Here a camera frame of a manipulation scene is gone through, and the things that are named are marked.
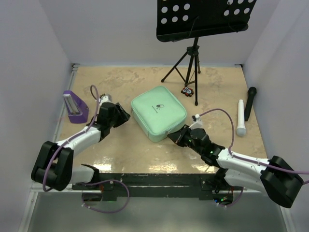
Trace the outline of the mint green medicine case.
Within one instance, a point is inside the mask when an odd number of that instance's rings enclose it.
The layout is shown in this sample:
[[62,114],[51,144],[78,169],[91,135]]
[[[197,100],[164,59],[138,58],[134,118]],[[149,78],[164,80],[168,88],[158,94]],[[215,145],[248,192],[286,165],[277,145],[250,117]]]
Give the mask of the mint green medicine case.
[[132,115],[150,141],[157,143],[185,124],[187,111],[164,86],[154,87],[131,102]]

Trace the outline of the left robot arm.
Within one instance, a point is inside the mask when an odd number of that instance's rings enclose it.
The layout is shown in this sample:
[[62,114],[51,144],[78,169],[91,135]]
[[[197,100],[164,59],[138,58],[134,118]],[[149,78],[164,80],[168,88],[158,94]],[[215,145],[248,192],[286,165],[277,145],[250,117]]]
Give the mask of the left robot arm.
[[41,183],[43,190],[62,191],[69,184],[83,183],[88,189],[100,184],[98,169],[82,164],[73,167],[73,159],[90,146],[101,142],[110,133],[130,119],[119,103],[104,102],[96,108],[96,114],[81,131],[58,142],[46,141],[40,148],[31,179]]

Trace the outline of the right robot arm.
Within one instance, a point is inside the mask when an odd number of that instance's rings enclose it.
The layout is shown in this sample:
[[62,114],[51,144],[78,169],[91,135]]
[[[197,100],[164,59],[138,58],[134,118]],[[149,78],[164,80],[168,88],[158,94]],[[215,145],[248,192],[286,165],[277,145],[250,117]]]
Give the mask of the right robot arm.
[[198,153],[207,165],[217,167],[220,175],[216,176],[215,184],[221,190],[229,186],[256,190],[276,204],[291,208],[304,184],[283,158],[260,159],[233,152],[212,142],[202,128],[184,125],[168,134],[168,138],[177,146]]

